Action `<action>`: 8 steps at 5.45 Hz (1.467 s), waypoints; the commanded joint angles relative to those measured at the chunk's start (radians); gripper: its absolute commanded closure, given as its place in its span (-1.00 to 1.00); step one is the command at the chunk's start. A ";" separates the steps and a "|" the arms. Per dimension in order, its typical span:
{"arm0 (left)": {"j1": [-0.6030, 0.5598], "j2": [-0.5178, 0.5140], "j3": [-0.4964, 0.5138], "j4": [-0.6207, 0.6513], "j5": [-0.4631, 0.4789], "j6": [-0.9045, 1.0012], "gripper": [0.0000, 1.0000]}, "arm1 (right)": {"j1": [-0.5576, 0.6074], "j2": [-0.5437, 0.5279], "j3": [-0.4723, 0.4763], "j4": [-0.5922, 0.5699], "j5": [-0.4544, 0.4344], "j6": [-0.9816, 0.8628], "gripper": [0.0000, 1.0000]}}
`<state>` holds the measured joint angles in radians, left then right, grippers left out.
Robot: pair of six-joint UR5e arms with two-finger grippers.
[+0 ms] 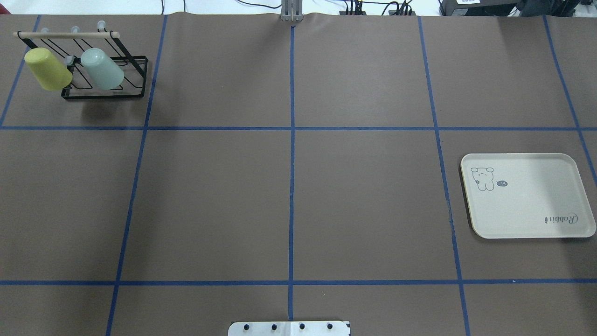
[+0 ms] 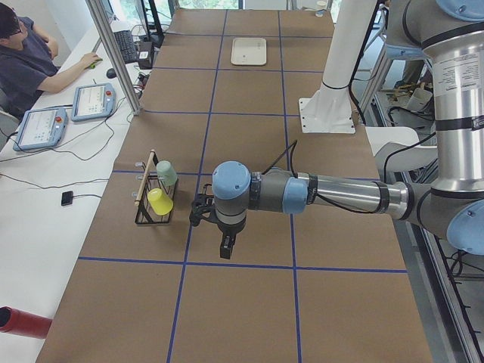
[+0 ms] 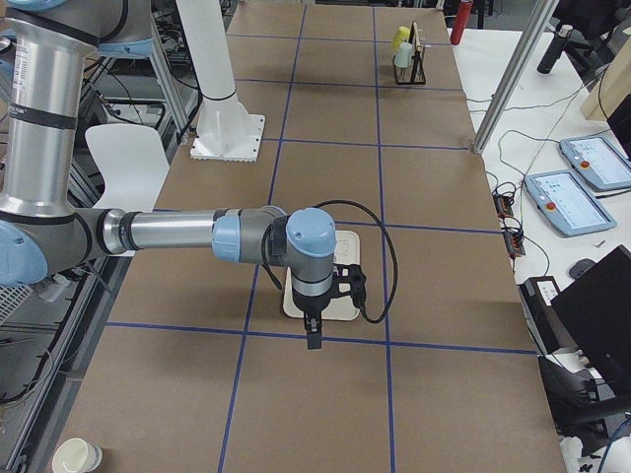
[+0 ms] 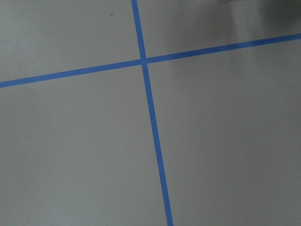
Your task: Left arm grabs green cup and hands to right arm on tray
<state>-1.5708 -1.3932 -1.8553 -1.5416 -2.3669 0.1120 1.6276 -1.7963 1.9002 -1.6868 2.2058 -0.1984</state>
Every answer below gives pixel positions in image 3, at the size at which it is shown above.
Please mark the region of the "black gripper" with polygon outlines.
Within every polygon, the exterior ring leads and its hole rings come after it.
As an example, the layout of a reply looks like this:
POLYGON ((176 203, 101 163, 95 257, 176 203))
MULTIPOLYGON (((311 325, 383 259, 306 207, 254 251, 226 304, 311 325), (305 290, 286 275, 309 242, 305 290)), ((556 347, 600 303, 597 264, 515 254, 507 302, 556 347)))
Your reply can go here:
POLYGON ((306 329, 310 329, 307 331, 309 350, 321 348, 321 314, 331 300, 350 297, 353 306, 360 310, 363 317, 367 316, 367 292, 365 288, 367 277, 361 266, 358 264, 334 264, 331 276, 331 284, 324 293, 317 296, 301 295, 304 326, 306 329))

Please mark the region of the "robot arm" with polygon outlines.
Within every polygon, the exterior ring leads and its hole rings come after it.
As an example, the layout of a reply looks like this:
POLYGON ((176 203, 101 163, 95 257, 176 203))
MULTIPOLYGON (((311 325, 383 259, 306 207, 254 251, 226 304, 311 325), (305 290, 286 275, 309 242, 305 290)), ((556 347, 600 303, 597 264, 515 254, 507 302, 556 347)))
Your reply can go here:
POLYGON ((363 309, 366 278, 334 259, 336 231, 322 207, 198 212, 77 209, 67 198, 84 62, 154 45, 147 1, 10 1, 17 36, 1 192, 1 282, 32 285, 102 255, 208 247, 222 260, 285 267, 310 348, 334 299, 363 309))

